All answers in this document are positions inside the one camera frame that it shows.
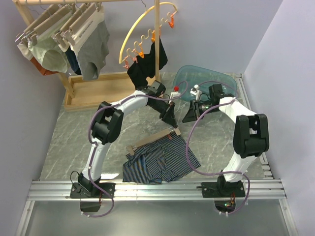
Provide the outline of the beige clip hanger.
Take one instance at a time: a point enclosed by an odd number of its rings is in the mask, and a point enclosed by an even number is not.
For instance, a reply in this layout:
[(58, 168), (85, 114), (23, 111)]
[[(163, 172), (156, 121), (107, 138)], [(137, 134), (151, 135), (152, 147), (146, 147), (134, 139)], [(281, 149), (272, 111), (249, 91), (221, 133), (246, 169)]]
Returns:
[(128, 152), (128, 154), (130, 155), (134, 155), (134, 151), (146, 144), (150, 144), (152, 142), (155, 142), (163, 137), (168, 137), (168, 138), (171, 138), (171, 134), (172, 133), (176, 133), (177, 136), (180, 136), (181, 135), (181, 132), (179, 130), (179, 128), (167, 128), (167, 129), (164, 129), (158, 133), (155, 133), (155, 134), (152, 134), (140, 141), (137, 141), (135, 144), (133, 145), (129, 145), (126, 147), (126, 150)]

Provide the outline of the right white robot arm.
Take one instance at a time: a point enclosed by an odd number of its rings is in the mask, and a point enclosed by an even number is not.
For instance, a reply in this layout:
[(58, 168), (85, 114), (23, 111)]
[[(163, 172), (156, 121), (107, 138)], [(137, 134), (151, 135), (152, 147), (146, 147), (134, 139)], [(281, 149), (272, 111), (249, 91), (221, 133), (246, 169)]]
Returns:
[(200, 121), (207, 113), (223, 112), (235, 124), (233, 134), (234, 153), (218, 177), (217, 191), (226, 197), (234, 191), (250, 164), (269, 149), (268, 119), (265, 114), (257, 114), (239, 101), (231, 93), (225, 93), (221, 84), (209, 86), (209, 99), (200, 100), (199, 85), (190, 93), (195, 99), (190, 101), (187, 114), (182, 122)]

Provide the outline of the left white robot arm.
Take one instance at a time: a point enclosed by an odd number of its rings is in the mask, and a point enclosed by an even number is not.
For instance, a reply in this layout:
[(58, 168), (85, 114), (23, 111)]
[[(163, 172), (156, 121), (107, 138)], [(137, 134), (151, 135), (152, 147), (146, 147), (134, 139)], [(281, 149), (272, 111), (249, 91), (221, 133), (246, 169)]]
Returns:
[(175, 103), (160, 97), (165, 91), (165, 86), (155, 80), (151, 85), (136, 90), (124, 99), (112, 104), (100, 104), (88, 130), (91, 151), (87, 164), (78, 177), (81, 190), (87, 197), (93, 198), (99, 193), (101, 167), (111, 144), (120, 135), (124, 116), (149, 106), (159, 113), (159, 119), (164, 123), (173, 128), (178, 127), (174, 115)]

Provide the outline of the navy striped underwear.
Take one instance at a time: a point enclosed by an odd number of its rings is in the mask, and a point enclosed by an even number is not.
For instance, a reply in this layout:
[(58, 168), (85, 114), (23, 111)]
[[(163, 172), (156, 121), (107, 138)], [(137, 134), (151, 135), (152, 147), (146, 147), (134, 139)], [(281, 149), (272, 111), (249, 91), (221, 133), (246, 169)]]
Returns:
[(186, 159), (186, 141), (171, 133), (127, 154), (123, 182), (161, 184), (176, 181), (192, 172)]

